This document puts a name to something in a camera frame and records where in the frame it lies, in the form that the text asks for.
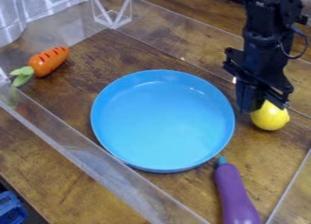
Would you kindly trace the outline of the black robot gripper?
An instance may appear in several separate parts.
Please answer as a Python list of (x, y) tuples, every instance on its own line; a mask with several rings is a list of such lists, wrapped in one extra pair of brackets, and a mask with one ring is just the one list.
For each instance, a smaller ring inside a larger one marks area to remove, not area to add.
[(223, 69), (236, 78), (236, 104), (239, 112), (259, 110), (268, 100), (279, 109), (290, 105), (294, 86), (284, 75), (294, 34), (260, 36), (243, 31), (243, 50), (227, 47)]

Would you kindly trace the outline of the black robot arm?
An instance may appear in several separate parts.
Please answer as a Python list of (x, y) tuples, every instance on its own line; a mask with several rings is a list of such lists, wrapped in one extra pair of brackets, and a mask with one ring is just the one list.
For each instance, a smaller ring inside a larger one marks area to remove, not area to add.
[(236, 104), (248, 114), (266, 101), (278, 108), (290, 105), (294, 86), (284, 75), (284, 67), (295, 58), (291, 54), (295, 26), (302, 0), (244, 0), (247, 22), (243, 27), (244, 46), (224, 49), (223, 69), (236, 78)]

